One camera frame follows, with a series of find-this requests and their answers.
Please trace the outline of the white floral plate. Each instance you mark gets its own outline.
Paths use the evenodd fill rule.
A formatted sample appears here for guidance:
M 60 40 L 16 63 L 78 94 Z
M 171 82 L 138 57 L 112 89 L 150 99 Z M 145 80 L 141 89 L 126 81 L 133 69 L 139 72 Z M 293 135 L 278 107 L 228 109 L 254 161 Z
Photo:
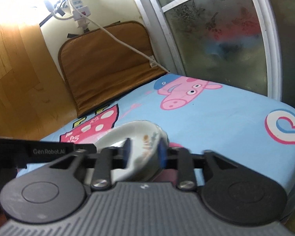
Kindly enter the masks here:
M 131 151 L 125 169 L 113 169 L 112 182 L 149 181 L 160 171 L 157 147 L 160 140 L 169 145 L 167 133 L 147 120 L 136 120 L 110 130 L 95 142 L 99 151 L 107 147 L 121 147 L 131 140 Z

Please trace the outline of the blue cartoon pig tablecloth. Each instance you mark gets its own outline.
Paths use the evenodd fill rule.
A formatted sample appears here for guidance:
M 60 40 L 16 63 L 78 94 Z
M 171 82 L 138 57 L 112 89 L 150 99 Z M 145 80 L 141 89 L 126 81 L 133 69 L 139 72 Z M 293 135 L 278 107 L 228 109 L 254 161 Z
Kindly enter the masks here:
M 159 175 L 152 148 L 159 137 L 192 153 L 213 150 L 280 183 L 288 194 L 284 215 L 295 209 L 295 109 L 265 96 L 207 80 L 167 74 L 107 107 L 45 137 L 49 142 L 93 143 L 98 149 L 131 138 L 127 169 L 113 181 Z

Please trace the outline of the brown seat cushion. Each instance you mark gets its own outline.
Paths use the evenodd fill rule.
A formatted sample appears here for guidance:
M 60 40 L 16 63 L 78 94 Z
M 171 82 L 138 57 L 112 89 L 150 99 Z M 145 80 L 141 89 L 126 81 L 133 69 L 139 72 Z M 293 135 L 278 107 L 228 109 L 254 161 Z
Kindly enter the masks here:
M 58 61 L 78 117 L 166 72 L 152 65 L 150 37 L 137 21 L 111 24 L 66 41 Z

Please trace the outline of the frosted glass sliding door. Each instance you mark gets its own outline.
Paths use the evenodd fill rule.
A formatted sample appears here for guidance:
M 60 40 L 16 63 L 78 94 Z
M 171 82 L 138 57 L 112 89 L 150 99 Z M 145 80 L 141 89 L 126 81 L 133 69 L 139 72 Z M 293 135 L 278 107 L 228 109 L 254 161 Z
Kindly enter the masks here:
M 295 0 L 134 0 L 172 73 L 295 108 Z

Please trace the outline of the white power strip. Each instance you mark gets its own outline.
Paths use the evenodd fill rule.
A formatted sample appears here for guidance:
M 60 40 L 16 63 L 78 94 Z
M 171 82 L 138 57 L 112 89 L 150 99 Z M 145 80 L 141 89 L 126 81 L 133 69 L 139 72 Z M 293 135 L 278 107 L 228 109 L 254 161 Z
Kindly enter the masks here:
M 89 7 L 84 5 L 82 0 L 68 0 L 68 2 L 70 3 L 71 13 L 78 28 L 86 30 L 89 25 L 87 18 L 91 15 Z

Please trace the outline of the wood grain wall panel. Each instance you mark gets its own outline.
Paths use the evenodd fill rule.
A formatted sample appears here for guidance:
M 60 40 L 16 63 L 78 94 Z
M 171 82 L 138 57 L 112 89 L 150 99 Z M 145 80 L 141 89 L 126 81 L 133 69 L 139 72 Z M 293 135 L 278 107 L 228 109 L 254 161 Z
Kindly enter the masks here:
M 40 140 L 76 118 L 38 25 L 0 25 L 0 137 Z

